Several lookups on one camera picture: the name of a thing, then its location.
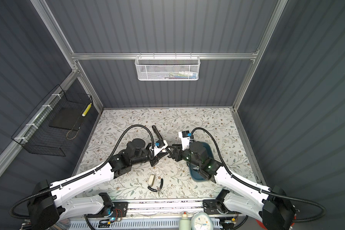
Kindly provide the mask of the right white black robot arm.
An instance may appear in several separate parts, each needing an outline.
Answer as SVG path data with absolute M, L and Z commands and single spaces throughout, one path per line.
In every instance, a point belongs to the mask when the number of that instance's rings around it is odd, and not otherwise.
M 267 230 L 291 229 L 296 217 L 291 202 L 268 195 L 270 188 L 267 186 L 227 171 L 213 158 L 208 144 L 196 141 L 188 148 L 174 144 L 168 147 L 168 153 L 177 162 L 183 160 L 197 168 L 197 173 L 204 179 L 223 187 L 216 197 L 219 212 L 239 212 L 256 219 Z

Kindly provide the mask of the black stapler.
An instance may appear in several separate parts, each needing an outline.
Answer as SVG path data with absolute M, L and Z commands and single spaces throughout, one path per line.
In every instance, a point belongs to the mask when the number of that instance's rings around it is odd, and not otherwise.
M 159 145 L 163 144 L 163 137 L 160 134 L 159 130 L 157 129 L 157 127 L 155 125 L 152 126 L 152 130 L 153 132 L 156 134 L 158 140 L 156 141 L 156 143 L 159 143 Z

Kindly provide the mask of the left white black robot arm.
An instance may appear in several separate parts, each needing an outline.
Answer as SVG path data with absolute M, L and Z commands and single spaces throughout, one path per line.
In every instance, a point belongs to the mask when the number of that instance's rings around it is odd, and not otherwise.
M 62 181 L 39 182 L 32 192 L 32 198 L 27 202 L 32 229 L 46 230 L 60 220 L 83 214 L 96 217 L 114 215 L 116 209 L 107 193 L 85 200 L 75 196 L 129 173 L 135 164 L 149 162 L 151 166 L 155 166 L 160 158 L 170 153 L 165 140 L 146 144 L 142 139 L 134 139 L 127 143 L 126 149 L 88 171 Z

